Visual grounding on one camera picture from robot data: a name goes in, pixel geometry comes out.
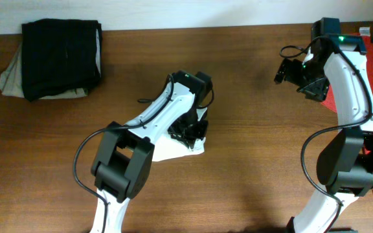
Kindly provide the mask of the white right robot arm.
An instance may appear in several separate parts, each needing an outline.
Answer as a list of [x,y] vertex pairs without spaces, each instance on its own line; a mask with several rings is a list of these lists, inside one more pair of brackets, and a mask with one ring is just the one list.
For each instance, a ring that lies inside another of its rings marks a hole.
[[373,94],[367,77],[367,50],[360,36],[344,35],[337,18],[311,26],[304,55],[284,56],[275,82],[295,84],[307,98],[323,102],[332,95],[338,124],[335,138],[321,151],[317,179],[308,204],[286,231],[330,232],[340,214],[373,190]]

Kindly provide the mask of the white t-shirt with robot print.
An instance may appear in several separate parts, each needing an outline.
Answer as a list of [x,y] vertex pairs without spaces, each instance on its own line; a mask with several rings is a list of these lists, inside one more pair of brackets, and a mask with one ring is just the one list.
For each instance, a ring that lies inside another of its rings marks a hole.
[[184,113],[186,111],[180,108],[165,109],[153,120],[151,126],[148,126],[147,137],[155,145],[152,161],[159,162],[189,155],[199,155],[205,151],[206,137],[203,140],[197,139],[195,147],[189,149],[178,140],[172,139],[168,134],[168,128]]

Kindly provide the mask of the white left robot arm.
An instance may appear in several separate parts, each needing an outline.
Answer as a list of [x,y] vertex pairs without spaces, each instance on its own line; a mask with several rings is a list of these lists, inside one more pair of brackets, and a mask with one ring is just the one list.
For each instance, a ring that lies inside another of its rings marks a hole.
[[129,201],[145,185],[153,162],[202,154],[209,122],[204,99],[211,77],[177,71],[137,117],[103,132],[91,167],[98,204],[92,232],[121,232]]

